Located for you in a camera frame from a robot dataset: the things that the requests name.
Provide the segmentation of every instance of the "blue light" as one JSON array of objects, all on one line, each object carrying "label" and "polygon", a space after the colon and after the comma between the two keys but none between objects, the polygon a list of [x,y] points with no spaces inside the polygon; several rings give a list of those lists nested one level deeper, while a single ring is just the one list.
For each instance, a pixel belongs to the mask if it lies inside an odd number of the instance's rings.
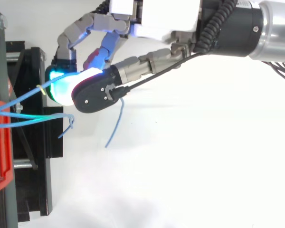
[{"label": "blue light", "polygon": [[[54,100],[63,106],[73,105],[72,92],[76,85],[83,80],[100,73],[102,73],[102,70],[96,68],[90,68],[80,73],[68,73],[66,77],[51,84],[50,91]],[[52,71],[49,75],[49,79],[52,80],[63,74],[64,73],[62,72]]]}]

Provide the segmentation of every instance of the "black metal frame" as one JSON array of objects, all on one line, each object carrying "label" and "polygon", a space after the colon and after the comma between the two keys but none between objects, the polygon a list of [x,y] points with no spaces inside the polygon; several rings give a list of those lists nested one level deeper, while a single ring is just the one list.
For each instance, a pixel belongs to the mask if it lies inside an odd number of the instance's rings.
[{"label": "black metal frame", "polygon": [[[9,101],[8,77],[6,68],[5,34],[0,29],[0,100]],[[0,228],[17,228],[17,204],[15,181],[0,191]]]},{"label": "black metal frame", "polygon": [[[6,50],[21,52],[18,61],[7,64]],[[4,29],[0,28],[1,101],[7,103],[45,82],[42,55],[43,51],[38,47],[25,49],[24,42],[6,43]],[[14,89],[11,95],[9,78]],[[47,98],[41,93],[26,99],[21,105],[23,113],[27,114],[63,112],[62,107],[46,107]],[[40,211],[41,216],[51,213],[49,159],[63,156],[63,141],[57,138],[62,130],[62,119],[12,129],[14,159],[29,159],[32,168],[16,169],[13,181],[0,191],[0,228],[17,228],[18,222],[29,221],[30,211]]]},{"label": "black metal frame", "polygon": [[[20,52],[17,62],[8,62],[9,78],[16,97],[45,82],[44,53],[40,48],[24,49],[24,41],[7,42],[6,47],[7,52]],[[63,107],[46,107],[47,99],[41,92],[21,105],[26,114],[63,112]],[[58,139],[62,130],[62,119],[12,129],[14,159],[29,158],[33,167],[15,170],[19,222],[29,221],[30,211],[40,211],[41,216],[52,211],[49,159],[63,156],[63,140]]]}]

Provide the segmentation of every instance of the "robotic hand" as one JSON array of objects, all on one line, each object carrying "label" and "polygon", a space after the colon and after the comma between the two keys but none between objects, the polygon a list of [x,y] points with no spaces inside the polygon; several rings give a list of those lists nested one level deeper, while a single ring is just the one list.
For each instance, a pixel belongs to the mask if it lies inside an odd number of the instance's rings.
[{"label": "robotic hand", "polygon": [[[106,0],[59,36],[59,47],[46,72],[49,79],[52,72],[77,71],[74,46],[92,30],[107,34],[84,68],[105,70],[83,80],[72,92],[76,108],[84,113],[105,109],[131,89],[205,54],[250,56],[253,60],[285,63],[285,3]],[[171,49],[131,57],[110,66],[116,50],[129,35],[172,43]],[[132,86],[121,86],[148,74],[154,75]]]}]

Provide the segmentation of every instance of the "metal rod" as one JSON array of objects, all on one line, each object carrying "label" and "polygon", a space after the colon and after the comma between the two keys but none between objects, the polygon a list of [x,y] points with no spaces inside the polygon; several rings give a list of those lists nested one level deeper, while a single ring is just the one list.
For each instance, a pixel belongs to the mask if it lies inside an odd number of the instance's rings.
[{"label": "metal rod", "polygon": [[27,169],[33,168],[29,159],[15,159],[14,160],[14,169]]},{"label": "metal rod", "polygon": [[6,53],[6,61],[8,63],[17,62],[20,56],[20,52],[7,52]]}]

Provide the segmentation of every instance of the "blue cable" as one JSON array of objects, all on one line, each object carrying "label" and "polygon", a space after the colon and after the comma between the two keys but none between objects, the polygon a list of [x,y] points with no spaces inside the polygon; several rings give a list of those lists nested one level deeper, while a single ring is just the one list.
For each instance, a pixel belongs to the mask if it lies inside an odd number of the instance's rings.
[{"label": "blue cable", "polygon": [[[56,82],[56,81],[58,81],[58,80],[60,80],[60,79],[62,79],[64,77],[70,76],[70,75],[72,75],[72,74],[64,74],[62,76],[56,77],[56,78],[54,78],[54,79],[52,79],[50,81],[47,81],[46,83],[42,84],[40,87],[42,89],[45,89],[45,88],[49,87],[52,83],[54,83],[54,82]],[[23,100],[33,96],[34,94],[36,94],[38,92],[40,92],[41,91],[40,87],[37,87],[37,88],[27,92],[26,94],[18,97],[17,99],[0,106],[0,115],[7,116],[6,113],[1,112],[1,111],[4,110],[4,109],[10,108],[13,105],[15,105],[17,103],[20,103],[21,101],[23,101]],[[73,128],[73,123],[75,121],[74,116],[70,115],[70,114],[69,115],[66,115],[66,114],[62,114],[62,115],[60,115],[60,114],[53,114],[53,115],[48,115],[48,116],[33,116],[33,115],[24,115],[24,114],[9,114],[9,116],[11,116],[11,117],[12,117],[12,115],[13,115],[13,117],[16,117],[16,118],[32,119],[32,120],[23,121],[23,122],[19,122],[19,123],[0,124],[0,128],[20,127],[20,126],[36,124],[36,123],[40,123],[40,122],[44,122],[44,121],[48,121],[48,120],[68,117],[69,120],[70,120],[70,126],[64,132],[62,132],[62,134],[58,138],[61,138],[69,129]]]},{"label": "blue cable", "polygon": [[65,131],[63,131],[62,134],[59,135],[58,138],[61,138],[69,129],[73,128],[73,123],[75,121],[75,117],[72,114],[64,114],[64,113],[56,113],[52,115],[27,115],[27,114],[0,112],[0,115],[14,117],[14,118],[32,119],[29,121],[22,121],[18,123],[0,124],[0,128],[22,127],[22,126],[27,126],[31,124],[37,124],[37,123],[44,122],[44,121],[67,117],[70,120],[70,126]]},{"label": "blue cable", "polygon": [[[54,78],[53,80],[47,81],[46,83],[42,84],[41,87],[42,87],[43,89],[45,89],[45,88],[49,87],[52,83],[54,83],[54,82],[56,82],[56,81],[58,81],[58,80],[60,80],[60,79],[62,79],[62,78],[64,78],[64,77],[67,77],[67,76],[69,76],[69,75],[71,75],[71,74],[65,74],[65,75],[56,77],[56,78]],[[0,106],[0,111],[2,111],[2,110],[4,110],[4,109],[7,109],[7,108],[10,108],[10,107],[12,107],[13,105],[15,105],[15,104],[17,104],[17,103],[20,103],[21,101],[23,101],[23,100],[29,98],[30,96],[33,96],[34,94],[36,94],[36,93],[38,93],[38,92],[40,92],[40,91],[41,91],[40,88],[39,88],[39,87],[36,87],[35,89],[33,89],[33,90],[27,92],[26,94],[24,94],[24,95],[18,97],[17,99],[15,99],[15,100],[13,100],[13,101],[11,101],[11,102],[8,102],[8,103],[6,103],[6,104]]]},{"label": "blue cable", "polygon": [[114,131],[113,131],[113,133],[112,133],[112,135],[111,135],[111,137],[110,137],[110,139],[109,139],[108,143],[105,145],[105,148],[108,148],[108,146],[110,145],[110,143],[111,143],[112,139],[114,138],[115,133],[116,133],[117,128],[118,128],[118,125],[119,125],[120,120],[121,120],[122,115],[123,115],[123,111],[124,111],[124,99],[120,98],[120,100],[121,100],[121,102],[122,102],[122,107],[120,108],[119,117],[118,117],[118,120],[117,120],[116,126],[115,126],[115,128],[114,128]]}]

